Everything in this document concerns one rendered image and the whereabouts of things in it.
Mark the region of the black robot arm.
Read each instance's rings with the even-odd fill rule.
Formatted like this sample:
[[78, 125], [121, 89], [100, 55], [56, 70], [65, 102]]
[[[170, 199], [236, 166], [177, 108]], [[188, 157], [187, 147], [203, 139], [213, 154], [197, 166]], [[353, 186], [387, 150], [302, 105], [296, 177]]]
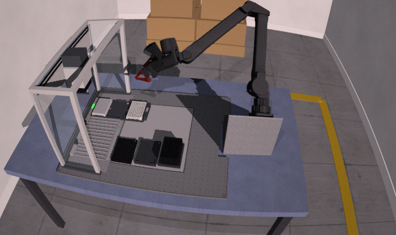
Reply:
[[150, 62], [153, 70], [162, 67], [162, 64], [166, 68], [176, 66], [178, 63], [190, 64], [199, 55], [201, 55], [202, 52], [214, 44], [214, 42], [230, 31], [238, 23], [243, 21], [247, 16], [254, 17], [255, 34], [253, 65], [251, 80], [247, 84], [247, 92], [256, 98], [254, 98], [254, 105], [251, 108], [252, 113], [249, 113], [249, 116], [273, 118], [271, 107], [269, 106], [269, 85], [266, 81], [265, 70], [269, 15], [269, 10], [248, 0], [243, 6], [236, 9], [232, 14], [218, 23], [198, 40], [186, 47], [182, 52], [179, 52], [175, 38], [166, 38], [160, 41], [162, 52], [156, 42], [146, 46], [143, 52], [153, 58]]

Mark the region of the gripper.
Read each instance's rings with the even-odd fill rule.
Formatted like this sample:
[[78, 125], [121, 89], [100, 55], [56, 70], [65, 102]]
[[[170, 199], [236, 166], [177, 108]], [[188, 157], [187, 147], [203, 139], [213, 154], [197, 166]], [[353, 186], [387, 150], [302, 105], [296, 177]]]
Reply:
[[[163, 57], [162, 57], [162, 58], [163, 58]], [[162, 64], [162, 58], [161, 58], [161, 64]], [[153, 78], [156, 78], [160, 71], [167, 69], [167, 68], [166, 68], [165, 66], [163, 66], [163, 64], [162, 64], [162, 67], [159, 67], [159, 68], [153, 70], [153, 68], [152, 68], [151, 65], [150, 65], [150, 62], [151, 62], [150, 60], [152, 60], [152, 59], [153, 59], [153, 58], [150, 57], [150, 58], [146, 61], [146, 63], [143, 65], [144, 68], [135, 76], [135, 79], [136, 79], [136, 80], [142, 80], [142, 81], [150, 82], [150, 81], [151, 81], [151, 79], [150, 79], [150, 77], [149, 77], [150, 75], [149, 75], [149, 73], [148, 73], [147, 71], [150, 71], [151, 74], [152, 74], [151, 76], [152, 76]], [[143, 74], [145, 78], [138, 78], [138, 76], [139, 76], [140, 74]]]

